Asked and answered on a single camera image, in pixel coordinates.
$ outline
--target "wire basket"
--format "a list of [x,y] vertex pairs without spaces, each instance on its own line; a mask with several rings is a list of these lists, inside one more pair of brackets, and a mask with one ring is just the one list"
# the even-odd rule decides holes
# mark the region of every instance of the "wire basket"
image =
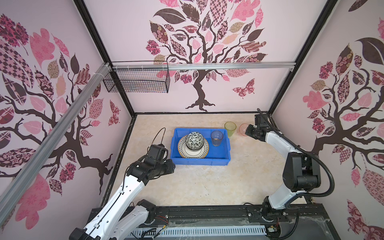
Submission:
[[166,61],[150,61],[155,65],[127,65],[113,68],[104,77],[108,92],[168,93],[169,70]]

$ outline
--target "pink wall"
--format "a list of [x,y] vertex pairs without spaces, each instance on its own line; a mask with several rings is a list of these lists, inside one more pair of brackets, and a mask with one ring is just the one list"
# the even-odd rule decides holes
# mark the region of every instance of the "pink wall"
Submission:
[[[1,14],[3,193],[102,60],[70,0],[7,2]],[[129,122],[119,94],[102,83],[3,224],[0,238],[68,239],[84,226],[100,204]]]
[[[243,56],[254,54],[258,54],[254,58],[263,62],[294,61],[325,2],[92,0],[86,1],[86,4],[113,61],[157,58],[167,59],[168,62],[175,59],[174,63],[209,63],[208,56],[212,54],[212,62],[219,63],[226,58],[231,58],[230,62],[237,62]],[[181,17],[169,17],[164,12],[168,10],[164,9],[170,9]],[[207,23],[205,18],[213,23],[212,31],[203,28],[197,31],[199,22]],[[251,28],[242,37],[243,29],[248,24]],[[252,38],[258,31],[259,37]],[[225,34],[222,34],[221,39],[215,39],[219,32]],[[288,70],[248,71],[238,74],[226,70],[199,71],[196,79],[193,78],[194,71],[188,71],[180,73],[180,78],[185,75],[182,79],[184,81],[179,80],[178,73],[172,72],[168,93],[127,95],[136,112],[256,111],[256,108],[268,110]],[[207,78],[212,74],[214,79]]]
[[[335,191],[316,202],[340,238],[383,239],[384,2],[354,2],[339,3],[274,118],[334,175]],[[328,186],[323,171],[313,192]]]

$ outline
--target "patterned bowl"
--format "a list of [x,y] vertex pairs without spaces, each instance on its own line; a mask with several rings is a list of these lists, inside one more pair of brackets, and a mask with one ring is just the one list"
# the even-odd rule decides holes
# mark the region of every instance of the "patterned bowl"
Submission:
[[191,132],[185,138],[185,144],[190,150],[198,151],[204,145],[204,137],[199,132]]

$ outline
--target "pink butterfly decal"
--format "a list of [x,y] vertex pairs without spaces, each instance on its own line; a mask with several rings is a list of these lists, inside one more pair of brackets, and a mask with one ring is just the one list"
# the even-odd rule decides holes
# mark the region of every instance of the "pink butterfly decal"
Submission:
[[252,79],[251,81],[249,81],[247,83],[247,85],[245,86],[245,88],[234,88],[232,90],[235,91],[235,93],[238,93],[240,97],[242,97],[244,99],[244,96],[247,94],[247,93],[253,93],[254,94],[254,90],[255,88],[253,87],[253,85],[255,84],[255,79]]
[[109,104],[111,105],[112,116],[109,118],[108,126],[110,126],[112,124],[119,123],[119,116],[118,115],[120,113],[119,108],[115,107],[115,104],[111,100],[109,101]]

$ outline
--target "blue tray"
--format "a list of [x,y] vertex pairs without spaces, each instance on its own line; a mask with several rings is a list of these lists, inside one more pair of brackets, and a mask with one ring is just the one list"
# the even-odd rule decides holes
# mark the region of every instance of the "blue tray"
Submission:
[[[223,141],[218,147],[213,146],[211,140],[211,133],[215,130],[219,130],[224,133]],[[183,158],[180,155],[177,145],[182,137],[190,134],[191,132],[201,133],[208,141],[209,151],[205,158]],[[174,164],[178,165],[226,166],[229,161],[231,161],[230,150],[231,145],[229,143],[228,133],[225,129],[176,128],[170,145],[170,158]]]

